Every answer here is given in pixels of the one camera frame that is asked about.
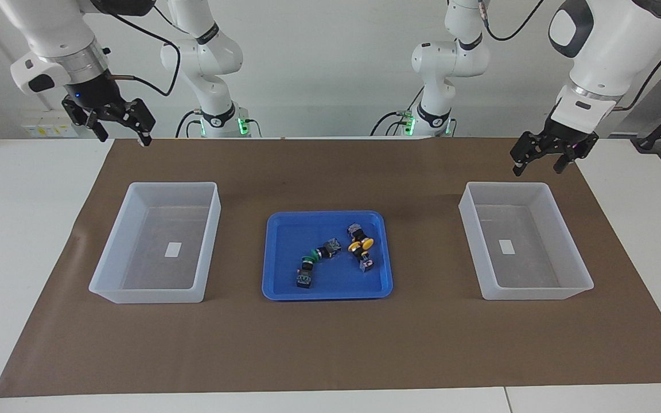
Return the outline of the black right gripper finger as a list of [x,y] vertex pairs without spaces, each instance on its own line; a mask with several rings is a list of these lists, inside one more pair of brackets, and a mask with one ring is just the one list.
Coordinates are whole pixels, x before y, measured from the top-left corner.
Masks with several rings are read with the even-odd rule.
[[126,104],[126,123],[137,133],[139,144],[149,147],[152,142],[151,132],[155,125],[155,118],[142,99],[134,99]]
[[101,109],[91,109],[87,115],[87,128],[95,134],[100,142],[105,143],[108,140],[108,132],[102,125],[103,115],[108,115],[108,111]]

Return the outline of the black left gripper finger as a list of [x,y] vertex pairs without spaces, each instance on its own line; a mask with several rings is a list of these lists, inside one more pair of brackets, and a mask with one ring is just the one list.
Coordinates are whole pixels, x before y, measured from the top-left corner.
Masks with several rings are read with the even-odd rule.
[[556,172],[556,174],[561,174],[577,158],[577,152],[574,148],[562,149],[562,154],[559,155],[559,158],[553,165],[554,172]]
[[540,134],[523,133],[511,149],[511,158],[514,162],[512,172],[515,176],[521,176],[527,165],[543,157],[540,148]]

